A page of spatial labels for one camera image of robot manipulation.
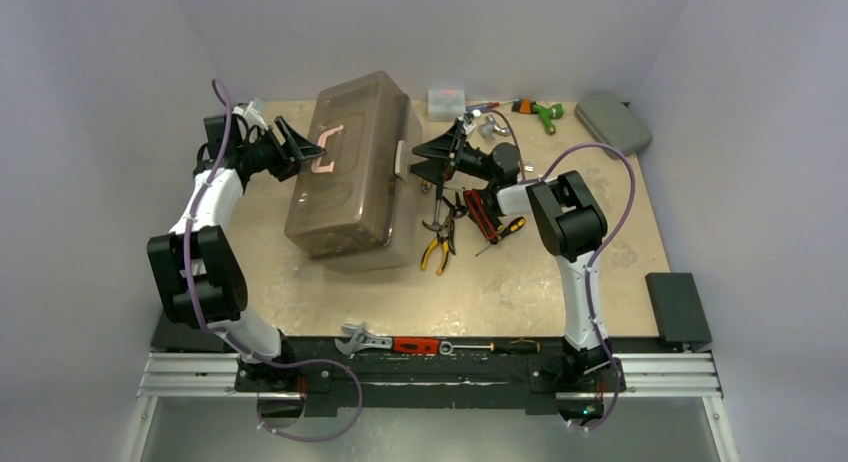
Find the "yellow black pliers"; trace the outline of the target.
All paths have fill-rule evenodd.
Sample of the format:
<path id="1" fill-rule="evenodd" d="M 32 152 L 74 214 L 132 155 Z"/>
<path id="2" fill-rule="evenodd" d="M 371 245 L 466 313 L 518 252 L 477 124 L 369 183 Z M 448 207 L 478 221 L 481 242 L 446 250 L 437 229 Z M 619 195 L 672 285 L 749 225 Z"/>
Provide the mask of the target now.
<path id="1" fill-rule="evenodd" d="M 440 253 L 438 265 L 436 269 L 437 275 L 442 275 L 448 265 L 450 257 L 455 254 L 454 246 L 455 234 L 455 217 L 448 215 L 443 226 L 436 232 L 435 237 L 429 243 L 422 254 L 420 261 L 420 270 L 425 271 L 428 268 L 428 263 L 435 252 Z"/>

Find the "beige plastic tool box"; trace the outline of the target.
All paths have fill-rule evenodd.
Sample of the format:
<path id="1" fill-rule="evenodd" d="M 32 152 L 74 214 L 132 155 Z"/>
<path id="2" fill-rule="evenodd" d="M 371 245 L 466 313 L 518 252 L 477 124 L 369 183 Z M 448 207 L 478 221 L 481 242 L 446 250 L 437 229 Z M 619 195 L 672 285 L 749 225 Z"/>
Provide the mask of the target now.
<path id="1" fill-rule="evenodd" d="M 297 178 L 288 239 L 341 273 L 410 264 L 420 198 L 411 150 L 422 141 L 410 97 L 384 71 L 327 88 L 308 137 L 325 153 Z"/>

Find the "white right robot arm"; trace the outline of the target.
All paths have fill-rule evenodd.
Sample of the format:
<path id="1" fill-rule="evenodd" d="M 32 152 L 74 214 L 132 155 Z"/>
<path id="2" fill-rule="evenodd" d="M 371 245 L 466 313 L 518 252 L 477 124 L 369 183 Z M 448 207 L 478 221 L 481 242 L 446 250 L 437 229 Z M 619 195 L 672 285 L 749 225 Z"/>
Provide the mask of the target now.
<path id="1" fill-rule="evenodd" d="M 626 220 L 610 227 L 578 172 L 523 181 L 515 144 L 501 143 L 485 152 L 469 143 L 470 131 L 470 122 L 458 118 L 445 133 L 414 147 L 418 160 L 412 173 L 437 190 L 457 173 L 485 182 L 482 189 L 463 191 L 459 201 L 491 247 L 533 219 L 557 263 L 563 290 L 566 328 L 559 379 L 584 389 L 609 369 L 621 389 L 623 369 L 602 317 L 598 260 Z"/>

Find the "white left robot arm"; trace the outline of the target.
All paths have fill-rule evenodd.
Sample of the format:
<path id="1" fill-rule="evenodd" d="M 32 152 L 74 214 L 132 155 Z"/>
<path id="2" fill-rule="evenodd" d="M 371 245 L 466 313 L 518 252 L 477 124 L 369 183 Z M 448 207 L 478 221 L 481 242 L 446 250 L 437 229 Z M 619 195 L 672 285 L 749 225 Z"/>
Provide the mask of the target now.
<path id="1" fill-rule="evenodd" d="M 150 238 L 146 251 L 165 316 L 234 349 L 243 378 L 284 391 L 297 381 L 300 365 L 285 335 L 249 308 L 225 227 L 254 175 L 267 172 L 284 182 L 326 151 L 281 117 L 270 128 L 246 130 L 242 120 L 233 113 L 205 118 L 192 195 L 178 222 Z"/>

